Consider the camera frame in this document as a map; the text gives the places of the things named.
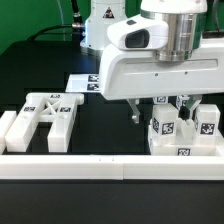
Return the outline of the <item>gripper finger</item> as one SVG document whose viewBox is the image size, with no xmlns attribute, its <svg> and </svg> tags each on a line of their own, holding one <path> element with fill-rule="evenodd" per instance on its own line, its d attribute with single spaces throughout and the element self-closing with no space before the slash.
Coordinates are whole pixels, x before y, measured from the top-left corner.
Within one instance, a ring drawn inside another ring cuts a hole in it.
<svg viewBox="0 0 224 224">
<path fill-rule="evenodd" d="M 128 99 L 127 102 L 132 109 L 132 120 L 135 124 L 138 124 L 139 118 L 140 118 L 140 112 L 138 109 L 139 100 L 138 99 Z"/>
<path fill-rule="evenodd" d="M 191 119 L 193 112 L 202 101 L 201 95 L 191 95 L 186 104 L 180 108 L 179 115 L 182 119 Z"/>
</svg>

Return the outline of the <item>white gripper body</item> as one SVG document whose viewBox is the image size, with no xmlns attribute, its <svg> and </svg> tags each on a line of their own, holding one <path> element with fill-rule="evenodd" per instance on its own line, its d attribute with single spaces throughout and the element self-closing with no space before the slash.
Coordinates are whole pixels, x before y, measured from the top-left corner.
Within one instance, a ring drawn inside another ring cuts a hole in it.
<svg viewBox="0 0 224 224">
<path fill-rule="evenodd" d="M 224 92 L 224 37 L 203 39 L 184 61 L 161 61 L 169 24 L 140 15 L 108 27 L 110 44 L 99 69 L 99 88 L 108 100 Z"/>
</svg>

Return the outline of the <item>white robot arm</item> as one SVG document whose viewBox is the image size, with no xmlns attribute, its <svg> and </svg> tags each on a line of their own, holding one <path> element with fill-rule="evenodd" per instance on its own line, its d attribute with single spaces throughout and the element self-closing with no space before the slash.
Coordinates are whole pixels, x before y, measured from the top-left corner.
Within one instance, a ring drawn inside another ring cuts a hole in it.
<svg viewBox="0 0 224 224">
<path fill-rule="evenodd" d="M 81 47 L 101 56 L 99 91 L 126 100 L 139 121 L 141 98 L 224 92 L 224 37 L 202 35 L 207 0 L 93 0 Z"/>
</svg>

